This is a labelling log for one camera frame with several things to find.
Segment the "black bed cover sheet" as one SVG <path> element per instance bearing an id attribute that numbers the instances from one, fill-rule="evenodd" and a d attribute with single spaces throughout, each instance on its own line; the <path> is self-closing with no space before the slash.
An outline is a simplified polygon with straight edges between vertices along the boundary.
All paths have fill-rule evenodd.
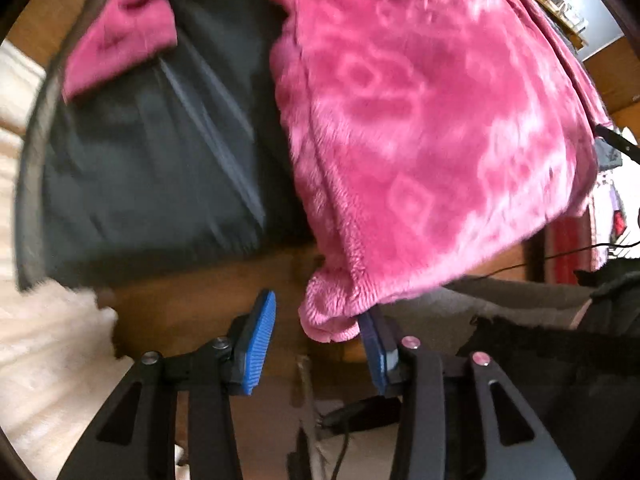
<path id="1" fill-rule="evenodd" d="M 113 1 L 86 1 L 29 119 L 18 289 L 113 287 L 311 243 L 269 69 L 283 11 L 168 0 L 175 47 L 65 101 L 70 52 Z"/>

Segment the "brown wooden door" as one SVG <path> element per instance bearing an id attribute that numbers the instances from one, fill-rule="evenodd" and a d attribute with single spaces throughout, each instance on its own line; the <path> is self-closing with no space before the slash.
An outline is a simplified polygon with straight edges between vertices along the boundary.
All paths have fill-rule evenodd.
<path id="1" fill-rule="evenodd" d="M 29 0 L 6 40 L 43 68 L 61 49 L 86 0 Z"/>

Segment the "purple floral bedding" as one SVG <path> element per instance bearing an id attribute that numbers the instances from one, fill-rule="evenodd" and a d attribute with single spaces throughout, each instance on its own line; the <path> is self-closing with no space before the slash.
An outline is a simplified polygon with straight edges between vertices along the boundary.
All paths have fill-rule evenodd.
<path id="1" fill-rule="evenodd" d="M 596 245 L 592 250 L 592 268 L 600 269 L 612 257 L 623 253 L 616 249 L 617 245 L 626 245 L 630 238 L 630 227 L 620 193 L 614 180 L 614 171 L 608 170 L 598 174 L 596 185 L 591 194 L 589 205 L 591 243 Z"/>

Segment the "wooden desk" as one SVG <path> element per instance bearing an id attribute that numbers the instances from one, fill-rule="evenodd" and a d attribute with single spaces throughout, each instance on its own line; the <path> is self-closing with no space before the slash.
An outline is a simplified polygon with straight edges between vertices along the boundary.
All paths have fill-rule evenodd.
<path id="1" fill-rule="evenodd" d="M 544 9 L 552 23 L 577 51 L 588 46 L 588 41 L 582 36 L 588 22 L 575 11 L 567 0 L 535 1 Z"/>

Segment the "pink fleece garment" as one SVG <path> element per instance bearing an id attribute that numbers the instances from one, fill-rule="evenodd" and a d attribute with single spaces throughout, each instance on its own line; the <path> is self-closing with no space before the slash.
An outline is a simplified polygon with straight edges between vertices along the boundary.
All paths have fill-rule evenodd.
<path id="1" fill-rule="evenodd" d="M 299 307 L 321 342 L 579 214 L 610 121 L 533 0 L 268 0 L 295 192 L 323 255 Z M 168 0 L 114 0 L 80 36 L 65 101 L 178 44 Z"/>

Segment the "brown wooden wardrobe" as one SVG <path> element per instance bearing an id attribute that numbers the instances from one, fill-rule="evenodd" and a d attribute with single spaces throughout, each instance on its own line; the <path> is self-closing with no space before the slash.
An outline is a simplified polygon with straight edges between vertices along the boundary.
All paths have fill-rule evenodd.
<path id="1" fill-rule="evenodd" d="M 639 58 L 626 37 L 620 37 L 585 60 L 613 122 L 639 139 Z"/>

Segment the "cream curtain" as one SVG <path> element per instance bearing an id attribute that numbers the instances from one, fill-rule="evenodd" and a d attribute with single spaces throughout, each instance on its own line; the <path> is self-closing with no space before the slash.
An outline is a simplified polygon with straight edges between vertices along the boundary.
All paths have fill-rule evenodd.
<path id="1" fill-rule="evenodd" d="M 132 364 L 116 358 L 116 313 L 55 282 L 16 287 L 14 195 L 23 127 L 43 68 L 1 45 L 1 456 L 26 479 L 54 479 Z"/>

